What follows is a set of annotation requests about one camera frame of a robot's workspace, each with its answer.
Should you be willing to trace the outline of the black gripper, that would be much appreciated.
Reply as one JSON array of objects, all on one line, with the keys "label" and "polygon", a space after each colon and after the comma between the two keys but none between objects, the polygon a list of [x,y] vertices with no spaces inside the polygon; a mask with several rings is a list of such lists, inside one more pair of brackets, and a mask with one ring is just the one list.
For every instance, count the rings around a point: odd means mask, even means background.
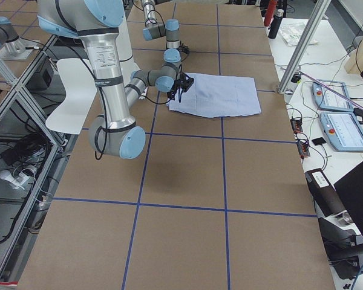
[{"label": "black gripper", "polygon": [[175,100],[175,96],[178,96],[178,101],[182,100],[182,94],[187,92],[194,84],[194,78],[188,76],[185,72],[180,74],[180,77],[174,82],[171,90],[167,92],[167,98]]},{"label": "black gripper", "polygon": [[189,47],[188,47],[187,45],[184,45],[184,44],[179,45],[179,47],[178,47],[178,51],[179,51],[180,53],[185,54],[185,55],[188,55],[188,54],[190,53],[190,49],[189,49]]}]

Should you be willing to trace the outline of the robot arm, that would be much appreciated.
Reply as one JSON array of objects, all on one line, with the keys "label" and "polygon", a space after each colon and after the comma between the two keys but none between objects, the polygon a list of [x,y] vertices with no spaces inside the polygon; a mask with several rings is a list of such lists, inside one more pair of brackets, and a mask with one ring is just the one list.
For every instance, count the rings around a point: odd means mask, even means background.
[{"label": "robot arm", "polygon": [[182,71],[179,22],[168,19],[158,23],[153,17],[157,4],[141,2],[143,36],[146,40],[166,38],[163,65],[158,70],[134,71],[125,83],[117,45],[125,19],[123,1],[38,1],[39,26],[50,34],[80,39],[90,61],[89,71],[103,106],[103,114],[96,117],[89,131],[97,160],[104,155],[133,159],[141,154],[146,134],[129,109],[146,88],[156,87],[171,101],[180,99],[194,84],[194,78]]},{"label": "robot arm", "polygon": [[168,1],[143,0],[140,1],[145,17],[145,27],[143,37],[145,40],[154,40],[161,37],[166,38],[166,49],[176,49],[187,56],[190,53],[188,46],[180,40],[179,22],[177,19],[164,21],[161,14],[156,10],[156,6]]}]

